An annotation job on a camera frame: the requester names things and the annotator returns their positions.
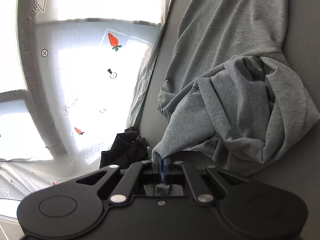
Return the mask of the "white printed plastic curtain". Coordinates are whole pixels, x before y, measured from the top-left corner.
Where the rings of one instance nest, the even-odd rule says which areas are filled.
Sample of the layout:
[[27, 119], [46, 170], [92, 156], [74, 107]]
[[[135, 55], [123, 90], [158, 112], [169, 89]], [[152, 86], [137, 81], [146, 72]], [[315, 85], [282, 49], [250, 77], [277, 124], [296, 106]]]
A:
[[95, 171], [136, 122], [173, 0], [1, 0], [1, 197]]

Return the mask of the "grey sweatpants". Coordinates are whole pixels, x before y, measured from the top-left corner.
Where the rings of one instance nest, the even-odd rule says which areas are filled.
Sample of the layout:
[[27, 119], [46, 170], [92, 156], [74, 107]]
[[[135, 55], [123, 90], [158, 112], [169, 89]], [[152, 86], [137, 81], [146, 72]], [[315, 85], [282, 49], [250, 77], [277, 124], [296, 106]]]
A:
[[281, 51], [289, 0], [190, 0], [158, 95], [153, 156], [250, 176], [319, 121]]

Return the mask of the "dark grey garment on pile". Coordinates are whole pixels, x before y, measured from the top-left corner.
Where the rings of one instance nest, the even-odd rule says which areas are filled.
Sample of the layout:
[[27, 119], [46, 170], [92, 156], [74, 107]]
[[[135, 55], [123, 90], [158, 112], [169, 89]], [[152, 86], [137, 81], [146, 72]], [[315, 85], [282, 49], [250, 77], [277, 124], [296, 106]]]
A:
[[149, 159], [146, 139], [134, 127], [129, 127], [116, 135], [110, 150], [101, 152], [99, 168], [118, 165], [126, 169], [133, 163]]

